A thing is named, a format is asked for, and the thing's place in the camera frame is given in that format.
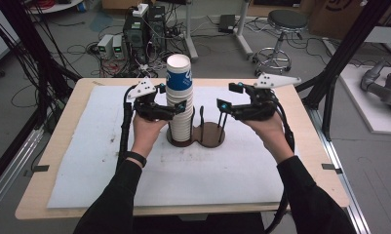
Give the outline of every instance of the wrist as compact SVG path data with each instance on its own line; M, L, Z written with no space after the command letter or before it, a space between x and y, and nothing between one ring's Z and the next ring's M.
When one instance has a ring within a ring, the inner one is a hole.
M284 134L277 134L262 138L265 148L272 154L277 164L294 156L292 149L287 143Z
M136 144L134 144L131 149L132 152L135 152L136 154L140 154L144 158L147 158L149 156L151 150L152 147L136 145Z
M127 153L126 160L134 162L141 168L144 168L144 166L146 165L146 158L134 151L130 151Z

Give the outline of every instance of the chair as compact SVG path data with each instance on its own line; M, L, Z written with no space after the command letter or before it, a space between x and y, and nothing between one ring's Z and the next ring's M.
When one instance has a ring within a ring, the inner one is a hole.
M279 69L280 74L283 73L283 70L290 71L292 59L281 50L284 36L291 32L299 33L307 26L307 16L290 10L271 11L267 21L276 30L281 31L281 34L274 48L264 48L254 54L253 63L257 63L255 76L261 74L260 68L262 66Z

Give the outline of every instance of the stack of paper cups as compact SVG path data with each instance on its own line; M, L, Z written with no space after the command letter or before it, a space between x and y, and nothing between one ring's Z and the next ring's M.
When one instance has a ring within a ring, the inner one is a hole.
M185 55L172 55L167 60L167 104L174 106L186 100L186 109L170 122L172 138L176 141L191 139L192 130L192 73L191 62Z

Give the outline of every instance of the human hand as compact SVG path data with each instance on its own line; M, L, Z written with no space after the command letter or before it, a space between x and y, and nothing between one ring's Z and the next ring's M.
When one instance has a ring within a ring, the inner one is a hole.
M270 151L278 164L293 157L293 151L284 136L283 122L278 114L265 121L247 120L243 123L250 126L261 138L265 148Z
M134 118L134 144L131 151L147 158L152 150L161 129L168 122L165 120L148 121L141 118L137 113Z

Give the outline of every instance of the black wristband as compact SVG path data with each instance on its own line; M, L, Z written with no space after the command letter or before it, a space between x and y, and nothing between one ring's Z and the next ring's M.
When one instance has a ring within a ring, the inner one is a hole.
M142 163L142 167L143 167L143 168L144 168L144 166L146 165L146 158L143 157L143 156L141 156L141 155L138 154L138 153L129 151L129 152L127 153L126 159L128 159L128 158L133 158L133 159L138 160L140 163Z

